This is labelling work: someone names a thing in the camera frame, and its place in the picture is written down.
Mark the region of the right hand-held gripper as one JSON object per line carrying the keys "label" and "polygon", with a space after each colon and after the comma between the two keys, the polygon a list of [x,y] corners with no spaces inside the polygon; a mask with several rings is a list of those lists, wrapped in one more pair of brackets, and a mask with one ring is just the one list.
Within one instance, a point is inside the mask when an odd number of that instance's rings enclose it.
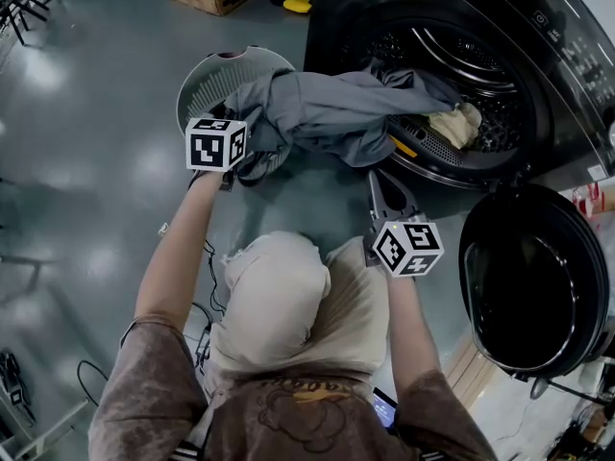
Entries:
{"label": "right hand-held gripper", "polygon": [[395,177],[370,170],[367,179],[372,224],[363,239],[366,266],[381,266],[393,278],[427,275],[445,253],[437,226]]}

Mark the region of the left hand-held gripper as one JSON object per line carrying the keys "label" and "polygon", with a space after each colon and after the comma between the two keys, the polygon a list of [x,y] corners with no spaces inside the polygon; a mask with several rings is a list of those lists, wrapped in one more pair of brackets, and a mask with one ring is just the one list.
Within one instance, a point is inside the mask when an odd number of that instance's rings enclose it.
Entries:
{"label": "left hand-held gripper", "polygon": [[245,158],[248,139],[246,122],[191,118],[184,131],[185,164],[193,172],[188,187],[207,172],[222,173],[220,189],[231,191],[234,170]]}

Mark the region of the grey-green laundry basket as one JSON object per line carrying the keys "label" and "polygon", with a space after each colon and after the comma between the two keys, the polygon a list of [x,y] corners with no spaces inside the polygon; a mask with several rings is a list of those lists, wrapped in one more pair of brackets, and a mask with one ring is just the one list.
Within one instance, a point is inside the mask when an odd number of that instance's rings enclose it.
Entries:
{"label": "grey-green laundry basket", "polygon": [[[176,106],[176,118],[185,138],[185,129],[191,118],[232,120],[225,109],[225,101],[242,85],[267,74],[293,70],[292,64],[281,55],[259,46],[249,46],[237,53],[217,53],[207,56],[184,80]],[[254,122],[247,123],[248,140]],[[234,181],[245,186],[259,183],[277,170],[287,159],[290,149],[282,147],[273,153],[253,153],[247,148],[245,158],[234,170]]]}

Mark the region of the cream beige garment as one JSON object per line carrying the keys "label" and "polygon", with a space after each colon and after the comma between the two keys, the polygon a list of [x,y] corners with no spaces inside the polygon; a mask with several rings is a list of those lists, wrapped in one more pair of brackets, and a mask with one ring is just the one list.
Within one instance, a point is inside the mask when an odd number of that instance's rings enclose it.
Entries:
{"label": "cream beige garment", "polygon": [[444,136],[455,148],[470,146],[479,135],[482,116],[470,103],[461,103],[449,112],[427,116],[430,127]]}

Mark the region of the grey garment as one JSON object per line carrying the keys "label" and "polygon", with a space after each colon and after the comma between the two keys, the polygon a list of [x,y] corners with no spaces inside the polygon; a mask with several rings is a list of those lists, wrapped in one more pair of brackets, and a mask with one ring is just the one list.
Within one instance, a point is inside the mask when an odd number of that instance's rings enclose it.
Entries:
{"label": "grey garment", "polygon": [[240,86],[224,106],[228,118],[250,129],[249,153],[235,172],[251,186],[277,170],[293,148],[333,155],[353,168],[377,164],[396,149],[389,117],[451,112],[460,103],[451,83],[373,59],[335,76],[275,70]]}

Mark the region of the black washing machine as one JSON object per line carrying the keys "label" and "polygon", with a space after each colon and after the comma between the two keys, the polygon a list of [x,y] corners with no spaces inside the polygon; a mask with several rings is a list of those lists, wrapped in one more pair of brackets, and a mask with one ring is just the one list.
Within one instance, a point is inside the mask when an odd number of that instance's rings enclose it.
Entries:
{"label": "black washing machine", "polygon": [[408,171],[469,189],[615,177],[615,0],[314,0],[305,70],[371,59],[450,81],[482,117],[463,148],[392,118],[390,159]]}

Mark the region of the person's right forearm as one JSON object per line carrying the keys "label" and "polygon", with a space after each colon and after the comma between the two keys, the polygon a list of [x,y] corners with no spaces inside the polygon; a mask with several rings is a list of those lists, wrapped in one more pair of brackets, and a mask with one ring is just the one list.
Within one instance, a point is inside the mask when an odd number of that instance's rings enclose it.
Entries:
{"label": "person's right forearm", "polygon": [[392,374],[400,397],[420,376],[441,367],[415,281],[388,277],[387,290]]}

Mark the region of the person's left forearm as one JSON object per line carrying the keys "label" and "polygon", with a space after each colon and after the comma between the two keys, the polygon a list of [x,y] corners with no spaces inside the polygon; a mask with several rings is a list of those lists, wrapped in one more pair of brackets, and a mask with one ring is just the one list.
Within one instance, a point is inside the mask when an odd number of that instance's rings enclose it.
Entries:
{"label": "person's left forearm", "polygon": [[135,317],[161,316],[182,330],[194,299],[209,219],[223,175],[194,179],[139,286]]}

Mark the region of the person's beige trousers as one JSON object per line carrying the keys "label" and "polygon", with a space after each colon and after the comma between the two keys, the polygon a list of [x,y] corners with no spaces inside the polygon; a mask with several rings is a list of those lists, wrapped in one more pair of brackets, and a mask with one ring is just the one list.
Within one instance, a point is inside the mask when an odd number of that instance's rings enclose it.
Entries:
{"label": "person's beige trousers", "polygon": [[386,355],[387,282],[362,237],[321,256],[299,233],[274,231],[227,258],[230,299],[209,359],[228,375],[326,368],[371,376]]}

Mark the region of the round black washer door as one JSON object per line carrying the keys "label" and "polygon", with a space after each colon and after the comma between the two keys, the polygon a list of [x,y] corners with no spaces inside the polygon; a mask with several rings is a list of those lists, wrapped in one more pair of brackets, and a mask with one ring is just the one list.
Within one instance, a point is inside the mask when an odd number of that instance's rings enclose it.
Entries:
{"label": "round black washer door", "polygon": [[536,184],[500,184],[465,220],[460,288],[479,351],[511,376],[566,376],[603,344],[609,274],[575,205]]}

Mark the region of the wooden board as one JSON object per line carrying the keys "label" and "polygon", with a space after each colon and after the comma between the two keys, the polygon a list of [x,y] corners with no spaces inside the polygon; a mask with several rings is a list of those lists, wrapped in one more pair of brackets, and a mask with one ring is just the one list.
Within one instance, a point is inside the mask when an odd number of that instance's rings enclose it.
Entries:
{"label": "wooden board", "polygon": [[444,361],[442,371],[454,394],[467,409],[503,377],[503,372],[479,351],[469,329]]}

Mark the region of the black phone with lit screen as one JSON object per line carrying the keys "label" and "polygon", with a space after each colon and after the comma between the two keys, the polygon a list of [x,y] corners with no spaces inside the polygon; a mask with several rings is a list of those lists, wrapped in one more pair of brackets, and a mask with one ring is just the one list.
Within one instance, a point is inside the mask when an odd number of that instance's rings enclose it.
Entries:
{"label": "black phone with lit screen", "polygon": [[381,389],[373,389],[374,408],[382,423],[387,429],[391,430],[395,420],[397,402],[387,396]]}

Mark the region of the black metal-legged stool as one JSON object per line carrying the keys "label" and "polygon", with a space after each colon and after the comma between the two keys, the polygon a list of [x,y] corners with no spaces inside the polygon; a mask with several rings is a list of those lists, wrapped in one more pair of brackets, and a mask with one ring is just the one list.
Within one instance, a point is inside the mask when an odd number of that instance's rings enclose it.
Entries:
{"label": "black metal-legged stool", "polygon": [[30,30],[25,20],[25,13],[33,16],[41,22],[47,21],[47,17],[35,11],[32,5],[35,5],[44,11],[49,11],[49,8],[38,0],[0,0],[0,24],[8,21],[12,26],[17,40],[22,46],[26,46],[26,43],[23,39],[22,33],[20,32],[18,22],[21,23],[21,26],[25,32]]}

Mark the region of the black bar stool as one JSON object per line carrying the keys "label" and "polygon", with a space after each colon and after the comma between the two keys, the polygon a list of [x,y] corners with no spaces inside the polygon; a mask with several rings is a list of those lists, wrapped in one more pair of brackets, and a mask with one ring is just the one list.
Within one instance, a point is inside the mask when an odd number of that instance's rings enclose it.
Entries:
{"label": "black bar stool", "polygon": [[540,378],[540,377],[536,378],[534,382],[532,383],[532,386],[529,392],[529,397],[532,400],[538,400],[540,397],[542,397],[546,393],[546,391],[549,388],[555,389],[565,394],[572,395],[582,400],[590,401],[604,408],[615,407],[615,396],[611,397],[609,400],[606,398],[591,396],[589,394],[582,393],[570,387],[556,383],[553,380],[546,379],[546,378]]}

